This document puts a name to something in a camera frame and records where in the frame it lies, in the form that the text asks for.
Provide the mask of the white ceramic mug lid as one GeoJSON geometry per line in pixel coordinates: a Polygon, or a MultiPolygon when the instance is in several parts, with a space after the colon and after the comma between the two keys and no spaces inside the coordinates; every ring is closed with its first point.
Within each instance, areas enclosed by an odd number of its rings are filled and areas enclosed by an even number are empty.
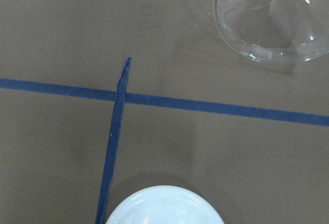
{"type": "Polygon", "coordinates": [[[127,197],[107,223],[223,223],[218,212],[196,193],[172,185],[152,186],[127,197]]]}

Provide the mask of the clear glass funnel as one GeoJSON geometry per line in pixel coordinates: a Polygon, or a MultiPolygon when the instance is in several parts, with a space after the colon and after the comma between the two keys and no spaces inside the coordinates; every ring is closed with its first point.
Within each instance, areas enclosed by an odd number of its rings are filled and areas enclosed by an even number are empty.
{"type": "Polygon", "coordinates": [[[328,53],[328,0],[214,0],[226,43],[253,61],[295,63],[328,53]]]}

